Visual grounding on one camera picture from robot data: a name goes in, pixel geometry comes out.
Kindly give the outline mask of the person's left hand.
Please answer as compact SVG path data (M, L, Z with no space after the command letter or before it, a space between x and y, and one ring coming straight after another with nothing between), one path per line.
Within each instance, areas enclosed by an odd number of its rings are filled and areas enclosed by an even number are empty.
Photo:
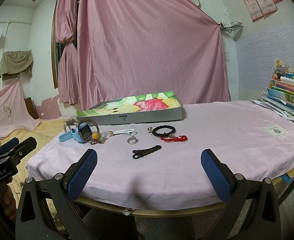
M9 184L13 181L12 177L9 177L6 181L0 183L0 204L1 211L10 220L15 220L17 215L16 200Z

